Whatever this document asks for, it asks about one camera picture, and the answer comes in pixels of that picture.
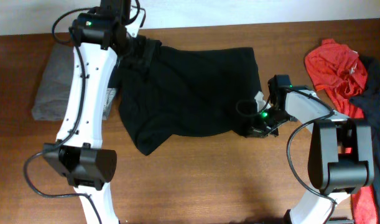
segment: black cloth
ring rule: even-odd
[[[119,114],[138,150],[149,155],[172,134],[247,133],[249,120],[235,105],[261,90],[252,48],[190,52],[154,40],[146,45],[148,65],[123,60],[116,70],[122,78]]]
[[[350,102],[363,110],[371,125],[375,171],[373,189],[380,223],[380,66],[374,58],[360,59],[368,71],[366,90],[362,95],[352,97]]]

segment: brown wooden surface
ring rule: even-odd
[[[380,60],[380,20],[302,22],[188,29],[142,30],[142,35],[182,50],[253,47],[262,89],[274,74],[294,84],[312,85],[305,54],[323,38]],[[54,42],[50,35],[0,37],[0,223],[84,223],[77,198],[45,199],[33,193],[22,165],[44,142],[52,142],[61,122],[35,122],[30,114]],[[330,100],[324,93],[319,96]],[[133,145],[118,112],[103,123],[105,149],[118,153],[112,182],[114,209],[125,223],[228,223],[282,217],[304,189],[287,164],[285,146],[299,124],[280,128],[278,138],[245,139],[235,133],[208,138],[172,136],[150,156]],[[307,177],[310,134],[294,140],[294,164]],[[30,176],[49,193],[73,192],[42,159]],[[349,200],[336,216],[351,216]]]

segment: green light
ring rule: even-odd
[[[263,112],[262,113],[262,118],[265,118],[266,116],[268,116],[269,115],[269,113],[267,113],[267,112]]]

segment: crumpled red garment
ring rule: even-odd
[[[363,111],[349,102],[352,96],[362,94],[368,73],[358,53],[333,39],[322,41],[321,47],[310,52],[305,65],[314,88],[325,90],[336,110],[350,118],[363,118]],[[353,218],[356,224],[377,224],[372,186],[362,187],[351,196]]]
[[[305,64],[314,88],[325,90],[336,110],[351,118],[363,118],[363,111],[349,102],[364,91],[368,77],[357,52],[326,39],[306,56]]]

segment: white wall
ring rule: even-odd
[[[380,17],[380,0],[140,0],[145,29]],[[100,0],[0,0],[0,35],[48,33],[58,16]],[[58,27],[66,32],[72,16]]]

